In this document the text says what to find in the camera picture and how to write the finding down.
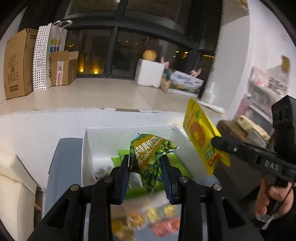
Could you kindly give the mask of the person's right hand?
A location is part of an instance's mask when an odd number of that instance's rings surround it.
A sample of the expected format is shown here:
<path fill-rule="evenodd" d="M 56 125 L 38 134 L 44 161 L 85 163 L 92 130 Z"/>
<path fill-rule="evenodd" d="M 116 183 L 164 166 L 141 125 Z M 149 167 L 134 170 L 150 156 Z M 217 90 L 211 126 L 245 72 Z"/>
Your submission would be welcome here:
<path fill-rule="evenodd" d="M 287 187 L 267 186 L 266 178 L 262 178 L 257 200 L 255 202 L 255 216 L 259 217 L 266 215 L 267 207 L 270 205 L 271 200 L 276 200 L 277 202 L 282 203 L 274 215 L 275 219 L 287 214 L 293 206 L 293 187 L 293 183 L 288 183 Z"/>

